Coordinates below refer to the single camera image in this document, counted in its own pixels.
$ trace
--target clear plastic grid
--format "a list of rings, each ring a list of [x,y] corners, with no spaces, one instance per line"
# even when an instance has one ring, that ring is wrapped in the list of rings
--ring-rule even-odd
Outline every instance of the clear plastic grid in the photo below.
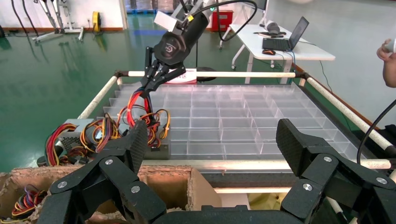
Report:
[[[138,87],[122,84],[104,111],[116,119]],[[170,111],[172,159],[281,159],[275,137],[282,118],[302,133],[324,138],[346,158],[356,155],[353,144],[295,84],[161,85],[151,100],[154,110]],[[133,110],[134,117],[139,113]]]

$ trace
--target wire bundle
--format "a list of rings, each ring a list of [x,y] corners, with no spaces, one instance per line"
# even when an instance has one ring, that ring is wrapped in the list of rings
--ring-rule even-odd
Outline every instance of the wire bundle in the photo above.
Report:
[[[102,120],[96,120],[84,127],[80,134],[81,144],[86,150],[88,150],[87,153],[99,153],[103,150],[109,140],[121,137],[118,126],[119,123],[116,123],[108,113],[105,113],[105,117]],[[92,132],[93,142],[91,142],[86,135],[86,131],[90,127],[95,127]],[[99,139],[96,139],[96,135],[99,131],[101,131],[102,136]]]
[[[77,126],[71,123],[62,124],[57,129],[55,129],[52,134],[47,138],[47,141],[45,143],[44,157],[48,166],[53,167],[60,165],[61,160],[59,159],[55,150],[55,142],[58,139],[58,136],[64,131],[74,131],[76,127]]]
[[[28,184],[25,187],[25,194],[19,197],[18,201],[15,203],[14,209],[12,211],[13,219],[21,221],[30,216],[37,205],[44,199],[47,195],[45,190],[38,190],[35,186]],[[1,221],[2,223],[12,223],[8,221]]]
[[[165,139],[166,136],[168,135],[169,126],[170,126],[170,113],[165,109],[160,109],[157,112],[153,112],[152,109],[153,107],[151,104],[151,98],[149,94],[147,95],[147,97],[144,98],[144,106],[135,104],[137,99],[142,95],[142,93],[143,93],[143,89],[139,88],[137,91],[135,91],[132,94],[131,98],[128,101],[128,105],[122,108],[120,113],[118,114],[117,124],[120,123],[120,118],[122,117],[123,112],[127,113],[127,123],[129,124],[130,127],[134,127],[135,122],[137,120],[144,120],[146,122],[147,130],[148,130],[148,146],[160,147],[161,139]],[[138,119],[134,119],[132,116],[132,109],[134,108],[142,109],[146,112],[146,114],[140,116],[140,118]],[[166,112],[167,122],[163,126],[163,130],[160,132],[158,138],[156,136],[156,133],[158,131],[158,127],[160,126],[160,117],[162,112]]]

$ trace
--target cardboard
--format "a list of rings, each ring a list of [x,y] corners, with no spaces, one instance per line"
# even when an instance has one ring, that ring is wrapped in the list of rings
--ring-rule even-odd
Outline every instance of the cardboard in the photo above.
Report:
[[[23,194],[23,188],[32,184],[45,189],[63,176],[81,166],[18,168],[9,174],[0,174],[0,216],[11,217],[16,200]],[[142,166],[138,176],[165,202],[168,212],[174,210],[201,210],[202,205],[221,207],[221,199],[194,168],[188,166]],[[41,205],[25,223],[35,223]],[[113,203],[108,201],[88,221],[90,224],[126,223]]]

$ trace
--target red container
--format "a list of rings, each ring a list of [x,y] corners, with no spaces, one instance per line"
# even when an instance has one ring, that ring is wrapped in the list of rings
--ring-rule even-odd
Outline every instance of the red container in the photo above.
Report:
[[[227,28],[233,22],[233,11],[221,10],[220,11],[220,31],[227,31]],[[217,12],[214,11],[212,15],[212,31],[218,31]]]

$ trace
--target white label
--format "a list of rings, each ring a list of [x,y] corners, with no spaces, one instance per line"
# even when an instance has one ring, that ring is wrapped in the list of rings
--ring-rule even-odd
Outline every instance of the white label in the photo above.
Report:
[[[182,84],[182,83],[196,83],[197,82],[197,69],[186,69],[186,72],[179,77],[176,77],[166,84]]]

